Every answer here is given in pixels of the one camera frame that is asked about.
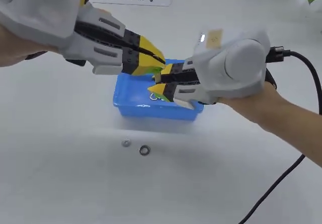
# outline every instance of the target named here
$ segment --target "small metal ring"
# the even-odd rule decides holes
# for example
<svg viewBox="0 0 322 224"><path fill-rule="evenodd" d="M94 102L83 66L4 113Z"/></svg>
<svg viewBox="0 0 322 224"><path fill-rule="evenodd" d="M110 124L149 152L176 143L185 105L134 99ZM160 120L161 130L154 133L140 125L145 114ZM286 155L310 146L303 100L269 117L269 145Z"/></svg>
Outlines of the small metal ring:
<svg viewBox="0 0 322 224"><path fill-rule="evenodd" d="M150 95L150 99L151 99L151 100L153 100L153 101L157 101L157 100L164 101L162 98L160 98L160 97L156 97L156 96L154 95L154 93L151 93L151 95Z"/></svg>
<svg viewBox="0 0 322 224"><path fill-rule="evenodd" d="M142 156L147 156L151 152L151 148L148 145L143 145L140 147L139 152Z"/></svg>
<svg viewBox="0 0 322 224"><path fill-rule="evenodd" d="M154 93L151 93L150 99L153 101L156 101L156 100L158 100L158 97L155 97Z"/></svg>

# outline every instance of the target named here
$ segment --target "blue plastic box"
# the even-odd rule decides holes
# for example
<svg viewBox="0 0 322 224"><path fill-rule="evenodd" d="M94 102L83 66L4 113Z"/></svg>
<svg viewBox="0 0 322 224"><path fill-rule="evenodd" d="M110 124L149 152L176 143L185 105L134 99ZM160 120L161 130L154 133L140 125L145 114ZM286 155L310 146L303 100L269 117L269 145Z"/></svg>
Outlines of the blue plastic box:
<svg viewBox="0 0 322 224"><path fill-rule="evenodd" d="M167 59L166 63L179 63L182 60ZM172 102L150 99L148 87L154 85L152 76L134 77L120 74L114 92L113 103L125 117L157 117L193 121L204 106L196 103L196 109L190 110Z"/></svg>

